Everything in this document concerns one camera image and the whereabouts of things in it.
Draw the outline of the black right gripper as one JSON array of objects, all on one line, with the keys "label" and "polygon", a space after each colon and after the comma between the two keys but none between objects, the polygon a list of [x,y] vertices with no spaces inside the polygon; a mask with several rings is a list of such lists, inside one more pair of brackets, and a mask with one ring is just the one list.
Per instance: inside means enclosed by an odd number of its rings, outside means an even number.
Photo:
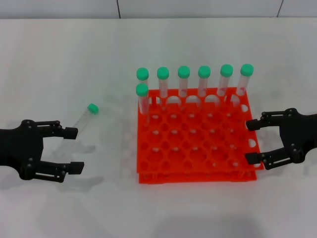
[{"label": "black right gripper", "polygon": [[303,115],[295,108],[285,111],[262,112],[260,119],[246,121],[249,131],[264,127],[279,127],[284,148],[263,153],[247,153],[250,165],[263,163],[266,170],[291,163],[304,162],[306,154],[317,147],[317,116]]}]

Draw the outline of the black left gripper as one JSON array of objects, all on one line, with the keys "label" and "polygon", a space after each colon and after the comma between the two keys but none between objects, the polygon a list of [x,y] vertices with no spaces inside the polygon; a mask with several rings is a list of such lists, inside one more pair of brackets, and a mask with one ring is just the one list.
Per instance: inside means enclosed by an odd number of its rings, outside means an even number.
[{"label": "black left gripper", "polygon": [[17,128],[0,130],[0,165],[15,169],[22,180],[40,179],[62,183],[66,174],[80,175],[84,162],[64,164],[40,161],[43,138],[76,139],[77,134],[77,128],[63,128],[58,120],[23,120]]}]

